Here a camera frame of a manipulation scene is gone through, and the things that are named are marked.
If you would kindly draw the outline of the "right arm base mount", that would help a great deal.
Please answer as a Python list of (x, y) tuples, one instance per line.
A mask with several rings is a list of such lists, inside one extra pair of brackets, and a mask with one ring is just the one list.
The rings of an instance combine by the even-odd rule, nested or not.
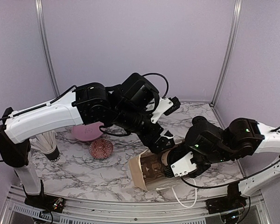
[(206, 200), (206, 208), (209, 214), (221, 213), (229, 210), (243, 208), (246, 205), (247, 203), (244, 197), (234, 199), (223, 196)]

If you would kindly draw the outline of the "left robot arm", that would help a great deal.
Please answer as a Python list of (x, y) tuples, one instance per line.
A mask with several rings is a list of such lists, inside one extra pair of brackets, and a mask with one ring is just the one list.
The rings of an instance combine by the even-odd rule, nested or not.
[(66, 126), (101, 122), (105, 128), (119, 126), (126, 135), (136, 134), (142, 144), (158, 154), (172, 147), (173, 135), (158, 123), (180, 107), (177, 97), (160, 96), (146, 75), (131, 74), (123, 83), (106, 87), (100, 83), (72, 86), (59, 97), (21, 111), (7, 108), (0, 118), (0, 155), (13, 167), (28, 198), (40, 208), (49, 196), (30, 164), (30, 138)]

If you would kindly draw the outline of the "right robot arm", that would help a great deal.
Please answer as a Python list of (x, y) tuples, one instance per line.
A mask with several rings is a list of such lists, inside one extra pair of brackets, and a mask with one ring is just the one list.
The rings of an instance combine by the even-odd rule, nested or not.
[(224, 196), (222, 205), (232, 209), (239, 203), (240, 196), (249, 197), (269, 182), (280, 178), (280, 127), (273, 128), (253, 119), (238, 118), (222, 129), (205, 117), (196, 116), (192, 119), (192, 127), (184, 142), (162, 154), (161, 171), (167, 178), (185, 175), (195, 178), (212, 164), (264, 152), (279, 153), (279, 157), (263, 170), (235, 184), (228, 184), (228, 188), (235, 187), (236, 191)]

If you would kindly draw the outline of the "brown paper bag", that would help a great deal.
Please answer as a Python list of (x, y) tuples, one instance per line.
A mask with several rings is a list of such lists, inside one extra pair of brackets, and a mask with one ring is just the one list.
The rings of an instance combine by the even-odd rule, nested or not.
[(150, 150), (145, 150), (139, 155), (131, 158), (128, 161), (129, 169), (131, 172), (133, 184), (136, 188), (144, 191), (158, 191), (163, 189), (171, 189), (177, 202), (185, 207), (192, 208), (191, 206), (184, 205), (178, 198), (174, 186), (181, 183), (175, 176), (167, 178), (164, 175), (165, 167), (168, 165), (167, 157), (171, 149), (168, 149), (159, 155), (153, 154)]

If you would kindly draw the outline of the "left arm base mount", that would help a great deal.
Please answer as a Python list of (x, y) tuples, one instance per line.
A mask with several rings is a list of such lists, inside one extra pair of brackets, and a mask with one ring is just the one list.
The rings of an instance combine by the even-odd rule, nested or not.
[(65, 199), (57, 196), (26, 196), (26, 205), (39, 209), (48, 209), (51, 212), (62, 213), (64, 209)]

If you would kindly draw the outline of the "brown cardboard cup carrier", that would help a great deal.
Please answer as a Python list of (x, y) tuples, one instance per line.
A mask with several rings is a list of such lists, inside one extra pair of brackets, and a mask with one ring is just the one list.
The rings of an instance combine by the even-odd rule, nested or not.
[(140, 162), (145, 183), (165, 177), (163, 172), (165, 166), (161, 163), (159, 156), (152, 154), (150, 156), (141, 157)]

